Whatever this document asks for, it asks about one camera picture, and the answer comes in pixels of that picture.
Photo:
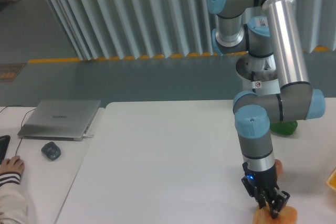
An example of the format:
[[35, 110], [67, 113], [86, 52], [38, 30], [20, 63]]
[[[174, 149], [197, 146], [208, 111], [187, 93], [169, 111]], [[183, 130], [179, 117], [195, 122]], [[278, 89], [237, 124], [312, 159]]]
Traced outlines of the cream sleeved forearm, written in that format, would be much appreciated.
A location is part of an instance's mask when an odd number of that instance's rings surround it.
[[1, 173], [1, 223], [29, 223], [18, 172]]

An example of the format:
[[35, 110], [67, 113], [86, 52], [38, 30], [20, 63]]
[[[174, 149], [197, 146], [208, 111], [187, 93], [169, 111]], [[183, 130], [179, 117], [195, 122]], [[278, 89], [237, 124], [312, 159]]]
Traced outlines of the person's hand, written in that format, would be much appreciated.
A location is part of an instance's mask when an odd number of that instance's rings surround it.
[[25, 163], [20, 156], [6, 158], [1, 162], [1, 175], [16, 173], [21, 175], [25, 169]]

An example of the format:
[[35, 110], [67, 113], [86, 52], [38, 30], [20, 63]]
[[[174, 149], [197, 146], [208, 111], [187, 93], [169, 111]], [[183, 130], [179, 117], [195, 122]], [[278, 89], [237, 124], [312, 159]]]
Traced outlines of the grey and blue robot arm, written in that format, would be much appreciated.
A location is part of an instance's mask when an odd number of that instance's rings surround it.
[[243, 155], [242, 183], [260, 209], [277, 218], [290, 195], [277, 184], [276, 160], [270, 135], [272, 123], [320, 118], [325, 112], [322, 91], [310, 85], [293, 10], [295, 0], [207, 0], [218, 18], [212, 32], [219, 55], [246, 51], [266, 62], [274, 58], [280, 90], [260, 95], [242, 91], [233, 113]]

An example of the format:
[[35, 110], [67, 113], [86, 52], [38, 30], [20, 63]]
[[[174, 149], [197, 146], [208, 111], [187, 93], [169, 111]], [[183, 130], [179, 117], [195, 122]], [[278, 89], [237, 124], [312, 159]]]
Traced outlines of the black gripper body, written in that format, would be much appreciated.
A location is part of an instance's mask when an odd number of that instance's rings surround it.
[[270, 169], [257, 172], [248, 168], [248, 163], [243, 163], [245, 176], [242, 178], [242, 183], [246, 188], [249, 196], [257, 197], [262, 193], [268, 198], [275, 198], [277, 185], [277, 170], [274, 164]]

